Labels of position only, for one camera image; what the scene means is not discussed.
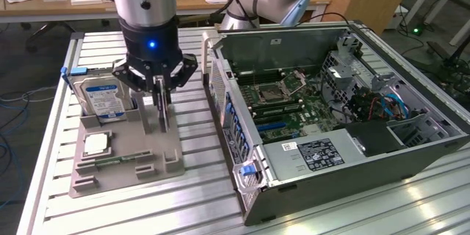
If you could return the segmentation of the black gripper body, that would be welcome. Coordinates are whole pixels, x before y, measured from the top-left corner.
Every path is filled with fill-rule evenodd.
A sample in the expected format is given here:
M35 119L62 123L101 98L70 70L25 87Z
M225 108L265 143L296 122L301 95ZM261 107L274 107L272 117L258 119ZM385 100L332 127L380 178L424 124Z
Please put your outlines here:
M178 20L171 19L161 26L133 26L121 19L121 26L129 65L141 73L150 67L154 76L170 77L183 60Z

